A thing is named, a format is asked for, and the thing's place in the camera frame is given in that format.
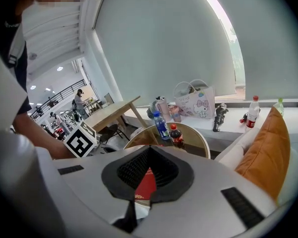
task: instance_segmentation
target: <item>white sofa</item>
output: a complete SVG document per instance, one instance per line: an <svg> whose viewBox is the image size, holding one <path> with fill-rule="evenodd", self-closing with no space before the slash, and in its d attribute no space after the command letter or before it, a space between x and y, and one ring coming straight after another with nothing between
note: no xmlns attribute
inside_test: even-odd
<svg viewBox="0 0 298 238"><path fill-rule="evenodd" d="M253 128L238 137L229 147L222 151L215 161L235 170L249 147L255 140L259 129ZM291 148L290 159L283 187L278 195L277 204L283 205L294 199L298 194L298 153Z"/></svg>

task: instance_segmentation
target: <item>bag handle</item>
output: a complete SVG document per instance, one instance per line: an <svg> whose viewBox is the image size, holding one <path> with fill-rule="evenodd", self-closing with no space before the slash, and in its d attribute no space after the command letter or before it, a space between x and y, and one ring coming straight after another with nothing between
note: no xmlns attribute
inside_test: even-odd
<svg viewBox="0 0 298 238"><path fill-rule="evenodd" d="M184 84L184 83L190 85L190 86L194 89L194 92L197 91L197 90L195 90L195 88L193 87L193 85L191 85L191 83L186 82L186 81L182 81L182 82L180 82L179 84L177 84L177 85L175 86L175 88L174 88L174 90L173 90L173 96L174 96L174 94L175 94L175 89L177 89L177 87L178 87L179 85Z"/></svg>
<svg viewBox="0 0 298 238"><path fill-rule="evenodd" d="M206 83L206 82L204 82L204 81L203 81L203 80L201 80L201 79L193 79L193 80L190 82L190 84L192 84L192 82L194 82L194 81L201 81L202 83L204 83L204 84L205 84L205 86L209 87L209 86L207 85L207 83Z"/></svg>

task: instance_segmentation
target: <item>orange pillow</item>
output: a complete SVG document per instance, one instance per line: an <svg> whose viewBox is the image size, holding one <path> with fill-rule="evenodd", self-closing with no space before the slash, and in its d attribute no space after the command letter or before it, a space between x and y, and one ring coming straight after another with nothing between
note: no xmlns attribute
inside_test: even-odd
<svg viewBox="0 0 298 238"><path fill-rule="evenodd" d="M285 121L278 110L272 108L235 171L277 200L289 158L290 139Z"/></svg>

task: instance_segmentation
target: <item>cap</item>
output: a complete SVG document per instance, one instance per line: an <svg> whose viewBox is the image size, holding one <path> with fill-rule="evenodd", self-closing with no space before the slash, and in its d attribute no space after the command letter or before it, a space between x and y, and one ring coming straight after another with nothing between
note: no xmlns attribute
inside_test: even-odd
<svg viewBox="0 0 298 238"><path fill-rule="evenodd" d="M154 116L154 117L158 117L158 116L160 116L160 112L159 112L158 110L154 111L154 112L153 112L153 116Z"/></svg>

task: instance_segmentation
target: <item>gift bag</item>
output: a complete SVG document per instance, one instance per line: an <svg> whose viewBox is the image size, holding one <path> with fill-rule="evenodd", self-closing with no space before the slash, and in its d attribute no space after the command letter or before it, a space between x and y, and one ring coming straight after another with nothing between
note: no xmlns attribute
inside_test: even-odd
<svg viewBox="0 0 298 238"><path fill-rule="evenodd" d="M194 81L202 82L202 86L197 91L192 83ZM181 91L176 92L176 89L180 84L187 84L194 89L193 93L183 93ZM175 104L180 108L180 114L186 117L197 117L203 119L211 119L214 117L215 111L215 93L213 86L207 86L207 84L200 80L195 79L189 82L180 82L173 90L173 96Z"/></svg>

